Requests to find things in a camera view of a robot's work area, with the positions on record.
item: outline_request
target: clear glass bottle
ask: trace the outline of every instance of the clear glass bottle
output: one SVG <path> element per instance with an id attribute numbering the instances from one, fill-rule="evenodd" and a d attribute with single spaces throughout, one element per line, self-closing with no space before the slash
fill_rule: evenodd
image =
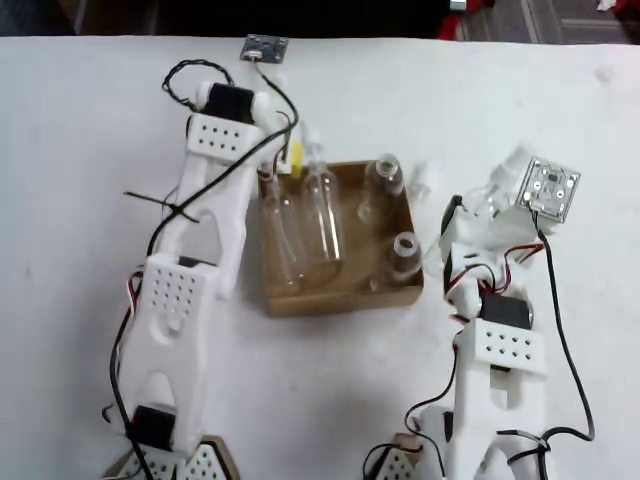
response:
<path id="1" fill-rule="evenodd" d="M 385 252 L 381 270 L 370 279 L 372 291 L 406 285 L 422 267 L 422 250 L 413 232 L 396 235 Z"/>
<path id="2" fill-rule="evenodd" d="M 365 170 L 364 193 L 358 206 L 358 217 L 365 223 L 383 223 L 395 212 L 404 188 L 400 162 L 385 153 L 369 163 Z"/>
<path id="3" fill-rule="evenodd" d="M 269 250 L 273 252 L 275 279 L 267 288 L 281 294 L 300 290 L 306 260 L 300 236 L 300 217 L 292 197 L 274 175 L 265 185 L 262 200 L 268 228 Z"/>
<path id="4" fill-rule="evenodd" d="M 326 279 L 344 259 L 344 234 L 337 177 L 324 162 L 314 162 L 302 183 L 309 269 Z"/>

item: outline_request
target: cardboard box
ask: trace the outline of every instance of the cardboard box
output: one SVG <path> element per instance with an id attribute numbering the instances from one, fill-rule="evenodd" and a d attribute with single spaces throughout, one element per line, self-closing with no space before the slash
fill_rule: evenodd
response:
<path id="1" fill-rule="evenodd" d="M 273 232 L 263 208 L 261 213 L 261 245 L 264 293 L 266 308 L 271 315 L 318 315 L 348 312 L 366 308 L 383 308 L 415 303 L 424 285 L 422 270 L 405 285 L 372 291 L 370 280 L 385 265 L 384 257 L 398 233 L 413 232 L 406 192 L 403 191 L 397 211 L 376 227 L 365 224 L 357 214 L 362 201 L 364 172 L 369 162 L 331 164 L 329 169 L 338 177 L 340 205 L 345 239 L 345 258 L 339 271 L 327 281 L 303 282 L 295 291 L 279 289 L 279 263 L 275 254 Z M 307 173 L 303 169 L 300 178 L 279 178 L 281 185 L 301 206 L 302 182 Z M 260 198 L 266 188 L 260 184 Z"/>

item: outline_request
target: gray floor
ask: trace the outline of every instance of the gray floor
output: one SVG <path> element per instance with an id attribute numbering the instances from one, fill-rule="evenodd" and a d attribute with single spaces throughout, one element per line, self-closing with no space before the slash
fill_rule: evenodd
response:
<path id="1" fill-rule="evenodd" d="M 496 0 L 469 15 L 458 39 L 548 44 L 640 43 L 640 15 L 598 12 L 597 0 Z"/>

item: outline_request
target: square sensor board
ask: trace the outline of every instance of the square sensor board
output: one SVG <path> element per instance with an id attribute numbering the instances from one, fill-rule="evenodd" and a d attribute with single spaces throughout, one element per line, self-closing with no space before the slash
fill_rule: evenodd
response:
<path id="1" fill-rule="evenodd" d="M 578 172 L 532 157 L 516 204 L 554 222 L 564 223 L 579 181 Z"/>

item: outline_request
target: white plastic base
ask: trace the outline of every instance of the white plastic base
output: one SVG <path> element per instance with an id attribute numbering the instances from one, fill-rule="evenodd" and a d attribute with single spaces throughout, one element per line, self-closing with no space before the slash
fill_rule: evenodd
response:
<path id="1" fill-rule="evenodd" d="M 416 478 L 409 459 L 402 450 L 391 449 L 376 480 L 411 480 Z"/>
<path id="2" fill-rule="evenodd" d="M 189 463 L 163 450 L 151 447 L 141 448 L 154 480 L 172 480 L 173 478 L 175 480 L 227 480 L 220 460 L 211 445 L 200 445 Z M 131 478 L 144 479 L 144 472 L 138 471 L 139 467 L 138 457 L 132 452 L 118 476 L 131 476 L 138 472 Z"/>

